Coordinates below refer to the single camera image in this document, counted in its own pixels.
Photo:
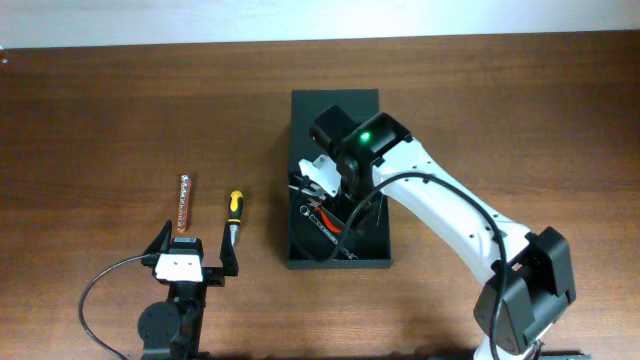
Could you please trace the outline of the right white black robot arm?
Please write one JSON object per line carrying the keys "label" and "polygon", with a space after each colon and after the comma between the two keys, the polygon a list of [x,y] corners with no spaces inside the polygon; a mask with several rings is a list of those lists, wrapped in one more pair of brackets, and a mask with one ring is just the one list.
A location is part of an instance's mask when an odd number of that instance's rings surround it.
{"label": "right white black robot arm", "polygon": [[449,175],[391,115],[357,123],[333,105],[312,122],[323,155],[299,163],[330,196],[348,200],[342,234],[379,195],[395,200],[448,244],[483,288],[473,309],[484,333],[476,359],[537,359],[542,336],[576,299],[571,250],[548,227],[534,233]]}

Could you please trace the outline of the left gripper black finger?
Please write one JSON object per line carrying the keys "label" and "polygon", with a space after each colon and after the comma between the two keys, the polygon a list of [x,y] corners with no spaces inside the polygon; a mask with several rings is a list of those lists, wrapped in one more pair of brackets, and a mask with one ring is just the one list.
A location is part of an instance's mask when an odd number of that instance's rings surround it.
{"label": "left gripper black finger", "polygon": [[220,250],[220,260],[226,276],[237,276],[239,265],[235,254],[235,243],[239,235],[238,224],[226,224]]}
{"label": "left gripper black finger", "polygon": [[143,255],[147,256],[159,256],[167,251],[169,241],[172,233],[172,221],[167,220],[163,225],[159,234],[152,240],[152,242],[144,250]]}

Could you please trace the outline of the small orange-handled cutting pliers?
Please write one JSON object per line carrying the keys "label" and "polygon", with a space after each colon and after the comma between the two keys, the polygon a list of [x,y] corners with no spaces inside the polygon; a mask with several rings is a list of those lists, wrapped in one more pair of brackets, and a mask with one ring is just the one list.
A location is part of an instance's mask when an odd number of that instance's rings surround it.
{"label": "small orange-handled cutting pliers", "polygon": [[341,234],[344,229],[344,223],[333,215],[328,209],[323,206],[323,203],[314,198],[308,198],[307,204],[312,207],[315,212],[318,212],[324,225],[334,234]]}

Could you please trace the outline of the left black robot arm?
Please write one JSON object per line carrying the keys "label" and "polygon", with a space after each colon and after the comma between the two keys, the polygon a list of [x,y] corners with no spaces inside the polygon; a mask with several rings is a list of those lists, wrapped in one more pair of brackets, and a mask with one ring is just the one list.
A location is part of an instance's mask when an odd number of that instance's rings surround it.
{"label": "left black robot arm", "polygon": [[152,276],[168,287],[165,300],[149,305],[138,320],[144,359],[195,360],[212,355],[200,349],[207,290],[223,287],[228,277],[236,277],[235,255],[240,225],[225,224],[219,267],[202,264],[203,243],[198,238],[174,237],[172,223],[166,222],[158,236],[143,252],[141,263]]}

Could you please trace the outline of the orange black long-nose pliers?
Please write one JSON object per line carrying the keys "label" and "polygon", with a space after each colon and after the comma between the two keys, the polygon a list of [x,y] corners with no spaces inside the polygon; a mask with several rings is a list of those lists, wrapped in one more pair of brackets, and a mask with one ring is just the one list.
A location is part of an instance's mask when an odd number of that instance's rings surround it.
{"label": "orange black long-nose pliers", "polygon": [[303,194],[324,201],[326,199],[326,193],[317,184],[310,184],[306,187],[300,188],[299,186],[289,185],[289,188],[295,191],[301,191]]}

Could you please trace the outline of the silver metal wrench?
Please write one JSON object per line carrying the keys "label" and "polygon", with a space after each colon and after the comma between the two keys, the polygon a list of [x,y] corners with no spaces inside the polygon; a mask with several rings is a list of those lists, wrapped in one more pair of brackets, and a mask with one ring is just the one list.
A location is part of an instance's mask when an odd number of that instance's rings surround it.
{"label": "silver metal wrench", "polygon": [[299,212],[315,224],[331,243],[334,245],[338,244],[338,238],[336,237],[337,232],[333,231],[332,228],[329,227],[328,218],[319,208],[311,210],[308,206],[301,206],[299,208]]}

